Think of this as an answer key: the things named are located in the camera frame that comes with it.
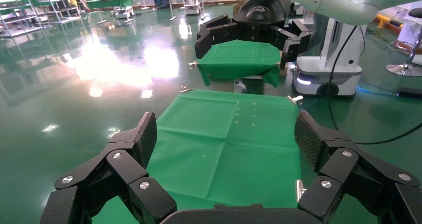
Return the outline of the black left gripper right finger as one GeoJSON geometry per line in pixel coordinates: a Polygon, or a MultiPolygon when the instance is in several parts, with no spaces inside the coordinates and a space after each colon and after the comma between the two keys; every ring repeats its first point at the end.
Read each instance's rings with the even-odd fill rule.
{"type": "Polygon", "coordinates": [[[316,177],[298,199],[300,209],[328,223],[344,195],[357,199],[381,224],[422,221],[420,180],[362,150],[341,131],[319,125],[300,111],[295,142],[316,177]]]}

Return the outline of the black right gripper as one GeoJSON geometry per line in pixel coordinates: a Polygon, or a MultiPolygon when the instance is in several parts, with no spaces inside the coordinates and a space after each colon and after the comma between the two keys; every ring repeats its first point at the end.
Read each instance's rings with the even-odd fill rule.
{"type": "Polygon", "coordinates": [[[269,41],[281,52],[280,69],[284,70],[287,63],[308,50],[312,35],[299,19],[289,20],[284,27],[290,8],[291,0],[248,0],[232,19],[225,14],[201,24],[196,58],[202,59],[213,45],[236,39],[269,41]]]}

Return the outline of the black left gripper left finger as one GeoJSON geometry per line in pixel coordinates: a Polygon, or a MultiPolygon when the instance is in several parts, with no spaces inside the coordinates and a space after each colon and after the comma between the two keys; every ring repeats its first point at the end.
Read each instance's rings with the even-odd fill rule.
{"type": "Polygon", "coordinates": [[[119,197],[138,223],[161,223],[177,204],[147,172],[156,141],[156,116],[146,112],[135,128],[113,135],[100,154],[56,180],[40,222],[90,224],[119,197]]]}

